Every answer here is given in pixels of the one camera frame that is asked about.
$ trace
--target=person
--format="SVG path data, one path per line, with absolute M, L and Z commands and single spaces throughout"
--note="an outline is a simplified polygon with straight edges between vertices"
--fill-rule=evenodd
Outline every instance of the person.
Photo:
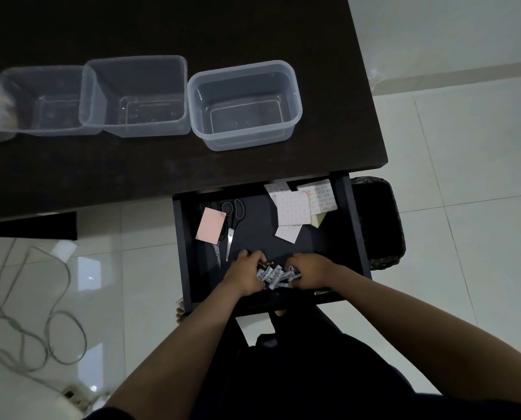
M 317 254 L 295 254 L 299 289 L 331 288 L 441 392 L 418 394 L 316 307 L 271 312 L 276 333 L 249 347 L 231 313 L 264 289 L 260 251 L 224 280 L 88 419 L 342 418 L 458 414 L 521 418 L 521 353 L 480 328 Z

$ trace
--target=open drawer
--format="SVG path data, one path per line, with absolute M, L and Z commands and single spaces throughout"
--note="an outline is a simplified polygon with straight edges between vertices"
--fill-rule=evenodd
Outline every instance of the open drawer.
M 349 177 L 331 175 L 287 183 L 290 189 L 296 190 L 298 185 L 326 178 L 330 179 L 333 186 L 338 210 L 328 212 L 319 228 L 304 225 L 295 244 L 274 236 L 278 228 L 278 214 L 262 183 L 232 186 L 219 191 L 174 195 L 173 208 L 185 310 L 193 311 L 206 299 L 210 291 L 222 281 L 231 261 L 242 249 L 260 249 L 268 260 L 281 266 L 284 266 L 287 258 L 294 253 L 314 252 L 371 278 Z M 220 242 L 222 266 L 218 268 L 213 246 L 194 238 L 200 224 L 201 204 L 236 198 L 244 202 L 246 216 L 235 231 L 228 262 L 225 262 L 227 239 Z M 234 315 L 285 309 L 295 303 L 326 303 L 341 299 L 340 295 L 330 289 L 264 290 L 242 298 L 235 307 Z

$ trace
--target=cable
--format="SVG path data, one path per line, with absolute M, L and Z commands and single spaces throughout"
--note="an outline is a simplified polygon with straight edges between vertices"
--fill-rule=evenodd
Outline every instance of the cable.
M 8 249 L 8 252 L 5 255 L 4 263 L 0 268 L 0 284 L 1 284 L 1 275 L 4 271 L 5 264 L 8 261 L 9 255 L 11 254 L 13 246 L 15 245 L 16 241 L 17 241 L 17 239 L 13 239 L 12 244 Z M 19 279 L 19 275 L 21 274 L 23 267 L 27 263 L 27 259 L 33 249 L 38 250 L 39 252 L 41 252 L 43 254 L 50 255 L 54 259 L 57 259 L 58 261 L 60 261 L 66 268 L 66 272 L 68 274 L 68 281 L 67 281 L 66 287 L 64 288 L 64 291 L 60 294 L 58 299 L 56 299 L 56 302 L 54 302 L 52 308 L 50 309 L 50 312 L 48 313 L 48 317 L 46 318 L 46 321 L 45 321 L 45 328 L 44 328 L 43 336 L 39 336 L 34 332 L 30 332 L 30 331 L 24 329 L 21 326 L 21 324 L 19 324 L 19 321 L 17 321 L 13 317 L 8 316 L 4 311 L 5 304 L 7 303 L 9 296 L 11 295 L 13 288 L 15 287 L 15 284 L 17 283 L 17 281 Z M 19 269 L 17 270 L 15 277 L 13 278 L 12 284 L 9 286 L 9 289 L 5 293 L 5 297 L 4 297 L 3 301 L 0 302 L 0 320 L 7 321 L 9 326 L 12 327 L 15 331 L 17 331 L 21 337 L 21 344 L 19 346 L 19 356 L 17 358 L 15 358 L 11 353 L 9 353 L 9 351 L 5 350 L 4 348 L 0 348 L 0 364 L 2 366 L 4 366 L 5 368 L 7 368 L 12 373 L 18 374 L 19 376 L 26 377 L 34 382 L 39 383 L 42 386 L 45 386 L 48 389 L 58 392 L 59 394 L 61 394 L 61 389 L 53 387 L 47 381 L 40 379 L 39 377 L 34 377 L 32 375 L 32 373 L 42 370 L 48 363 L 48 360 L 51 358 L 59 364 L 62 364 L 64 366 L 71 366 L 71 365 L 77 364 L 79 361 L 81 361 L 82 358 L 87 353 L 87 335 L 85 333 L 85 330 L 83 330 L 83 327 L 82 327 L 81 323 L 79 322 L 79 320 L 73 314 L 69 313 L 68 311 L 55 310 L 56 305 L 58 305 L 58 303 L 60 303 L 60 301 L 62 300 L 62 298 L 68 291 L 71 282 L 72 282 L 72 274 L 70 272 L 68 265 L 65 262 L 63 262 L 61 259 L 54 256 L 53 254 L 43 251 L 39 247 L 30 246 L 29 249 L 27 250 L 27 253 L 25 254 L 25 257 L 23 258 L 23 262 L 21 262 L 21 265 L 20 265 Z M 69 319 L 71 319 L 76 324 L 76 326 L 82 332 L 82 335 L 83 335 L 83 352 L 74 361 L 64 361 L 64 360 L 59 359 L 56 356 L 56 354 L 54 353 L 54 349 L 53 349 L 52 345 L 50 344 L 50 323 L 52 323 L 52 320 L 59 315 L 66 316 Z M 43 359 L 42 363 L 35 367 L 27 365 L 27 363 L 25 361 L 25 339 L 27 337 L 30 337 L 30 338 L 34 339 L 36 342 L 38 342 L 40 344 L 42 350 L 44 351 L 44 359 Z

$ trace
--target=desk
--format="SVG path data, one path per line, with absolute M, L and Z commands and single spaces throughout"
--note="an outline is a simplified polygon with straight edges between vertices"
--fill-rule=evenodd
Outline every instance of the desk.
M 19 134 L 0 143 L 0 219 L 387 162 L 347 0 L 0 0 L 0 72 L 153 54 L 188 77 L 285 60 L 303 116 L 287 141 L 227 152 L 193 133 Z

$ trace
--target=black trash bin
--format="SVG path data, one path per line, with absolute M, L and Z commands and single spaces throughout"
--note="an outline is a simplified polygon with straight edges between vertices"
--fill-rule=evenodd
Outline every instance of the black trash bin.
M 371 269 L 397 265 L 406 245 L 391 185 L 377 177 L 356 177 L 350 182 Z

